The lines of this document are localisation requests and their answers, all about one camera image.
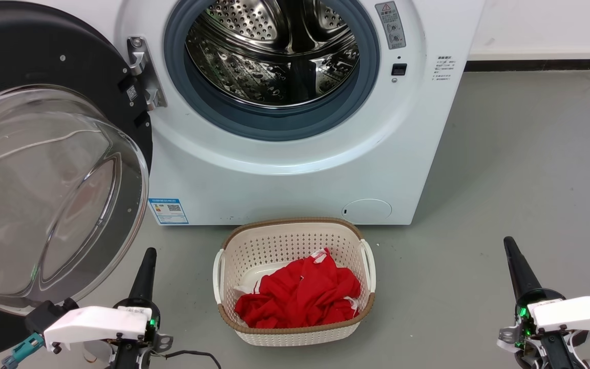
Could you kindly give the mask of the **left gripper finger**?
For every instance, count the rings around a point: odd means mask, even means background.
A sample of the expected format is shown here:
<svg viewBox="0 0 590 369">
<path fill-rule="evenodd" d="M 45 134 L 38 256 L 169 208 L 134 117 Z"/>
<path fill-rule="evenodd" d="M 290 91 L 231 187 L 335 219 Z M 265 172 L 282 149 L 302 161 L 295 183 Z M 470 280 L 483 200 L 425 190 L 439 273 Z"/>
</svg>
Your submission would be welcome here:
<svg viewBox="0 0 590 369">
<path fill-rule="evenodd" d="M 141 261 L 140 267 L 138 272 L 136 273 L 136 277 L 134 278 L 133 286 L 128 296 L 131 300 L 141 300 L 147 301 L 144 299 L 144 257 Z"/>
<path fill-rule="evenodd" d="M 144 299 L 154 301 L 154 280 L 157 262 L 157 250 L 148 248 L 144 255 Z"/>
</svg>

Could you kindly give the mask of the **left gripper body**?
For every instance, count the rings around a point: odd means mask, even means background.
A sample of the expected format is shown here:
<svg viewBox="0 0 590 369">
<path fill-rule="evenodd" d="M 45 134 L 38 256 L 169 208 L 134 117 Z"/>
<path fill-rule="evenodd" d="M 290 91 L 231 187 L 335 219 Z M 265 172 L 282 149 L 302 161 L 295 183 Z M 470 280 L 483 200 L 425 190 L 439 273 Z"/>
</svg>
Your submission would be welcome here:
<svg viewBox="0 0 590 369">
<path fill-rule="evenodd" d="M 113 306 L 114 309 L 141 314 L 145 318 L 144 331 L 142 333 L 118 334 L 113 340 L 115 350 L 119 352 L 122 349 L 139 350 L 147 349 L 154 353 L 160 354 L 170 350 L 174 338 L 160 332 L 161 312 L 156 304 L 147 299 L 124 299 Z"/>
</svg>

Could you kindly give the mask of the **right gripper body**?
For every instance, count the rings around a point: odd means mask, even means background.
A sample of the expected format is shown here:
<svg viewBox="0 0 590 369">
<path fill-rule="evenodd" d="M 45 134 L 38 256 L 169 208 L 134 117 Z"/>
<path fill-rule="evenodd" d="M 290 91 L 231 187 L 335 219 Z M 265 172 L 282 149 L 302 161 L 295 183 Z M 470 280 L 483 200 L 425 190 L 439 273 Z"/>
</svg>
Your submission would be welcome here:
<svg viewBox="0 0 590 369">
<path fill-rule="evenodd" d="M 574 340 L 583 342 L 588 333 L 581 330 L 545 331 L 536 326 L 532 318 L 532 303 L 553 303 L 565 299 L 548 288 L 520 290 L 515 288 L 515 324 L 504 327 L 498 333 L 498 345 L 514 354 L 521 368 L 590 368 L 578 358 Z"/>
</svg>

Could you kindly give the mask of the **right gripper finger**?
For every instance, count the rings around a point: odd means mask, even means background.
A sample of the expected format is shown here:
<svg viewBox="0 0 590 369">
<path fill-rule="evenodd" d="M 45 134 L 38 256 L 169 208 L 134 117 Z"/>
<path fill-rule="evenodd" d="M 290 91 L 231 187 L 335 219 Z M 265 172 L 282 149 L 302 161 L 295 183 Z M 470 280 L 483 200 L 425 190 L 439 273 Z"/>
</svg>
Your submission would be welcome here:
<svg viewBox="0 0 590 369">
<path fill-rule="evenodd" d="M 538 278 L 536 278 L 531 266 L 527 266 L 528 289 L 520 298 L 540 298 L 543 297 L 543 291 Z"/>
<path fill-rule="evenodd" d="M 514 297 L 518 300 L 528 289 L 527 261 L 512 236 L 503 239 L 508 268 L 510 271 L 511 285 Z"/>
</svg>

